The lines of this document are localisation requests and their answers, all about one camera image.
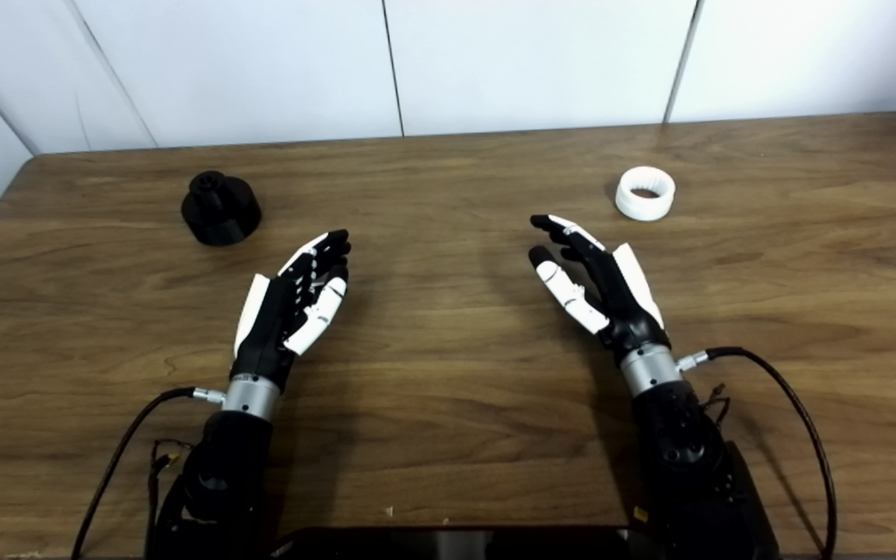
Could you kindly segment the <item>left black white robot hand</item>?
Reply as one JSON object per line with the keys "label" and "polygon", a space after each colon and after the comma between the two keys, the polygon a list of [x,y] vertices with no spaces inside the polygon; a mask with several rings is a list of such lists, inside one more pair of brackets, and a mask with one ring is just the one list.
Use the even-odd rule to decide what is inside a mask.
{"label": "left black white robot hand", "polygon": [[348,290],[348,230],[303,244],[272,276],[256,274],[240,315],[231,376],[287,386],[296,358],[334,321]]}

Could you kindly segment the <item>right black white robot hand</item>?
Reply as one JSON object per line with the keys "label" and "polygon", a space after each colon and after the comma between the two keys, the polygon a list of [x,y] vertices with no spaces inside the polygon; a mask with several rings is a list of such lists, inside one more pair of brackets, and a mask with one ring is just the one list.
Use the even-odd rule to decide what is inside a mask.
{"label": "right black white robot hand", "polygon": [[543,245],[527,252],[538,279],[555,301],[584,330],[597,337],[618,361],[646,346],[671,347],[668,334],[656,314],[643,307],[633,293],[615,254],[608,251],[582,226],[552,214],[534,214],[530,224],[550,234],[561,245],[563,259],[579,263],[593,281],[597,294],[570,278],[550,249]]}

